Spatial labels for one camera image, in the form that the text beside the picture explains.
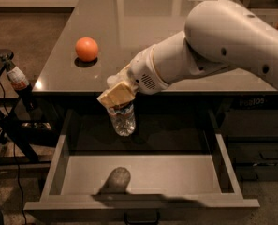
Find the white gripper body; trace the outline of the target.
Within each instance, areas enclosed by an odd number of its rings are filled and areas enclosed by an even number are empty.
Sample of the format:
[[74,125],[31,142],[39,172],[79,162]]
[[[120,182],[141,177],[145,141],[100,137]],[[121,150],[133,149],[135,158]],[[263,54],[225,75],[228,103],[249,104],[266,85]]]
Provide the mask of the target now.
[[152,45],[139,52],[125,68],[130,81],[142,94],[152,95],[169,87],[155,68],[154,48]]

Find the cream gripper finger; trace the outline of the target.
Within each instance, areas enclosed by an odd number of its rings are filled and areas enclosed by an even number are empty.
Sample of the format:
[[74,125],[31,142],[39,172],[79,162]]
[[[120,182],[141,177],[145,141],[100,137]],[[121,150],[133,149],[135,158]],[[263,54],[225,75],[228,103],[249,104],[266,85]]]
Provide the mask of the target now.
[[110,82],[109,88],[105,90],[97,100],[105,107],[111,108],[127,104],[134,100],[138,87],[126,81]]
[[108,87],[112,87],[116,85],[117,83],[121,82],[123,80],[123,77],[119,74],[111,75],[107,78],[107,85]]

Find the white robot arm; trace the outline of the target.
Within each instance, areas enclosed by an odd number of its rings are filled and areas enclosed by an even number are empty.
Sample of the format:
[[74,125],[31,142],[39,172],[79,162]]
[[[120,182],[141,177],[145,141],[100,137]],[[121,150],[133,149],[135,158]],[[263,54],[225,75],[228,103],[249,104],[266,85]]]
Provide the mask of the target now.
[[184,29],[139,52],[97,100],[106,108],[129,103],[136,93],[155,94],[172,84],[244,69],[278,90],[278,30],[230,0],[192,8]]

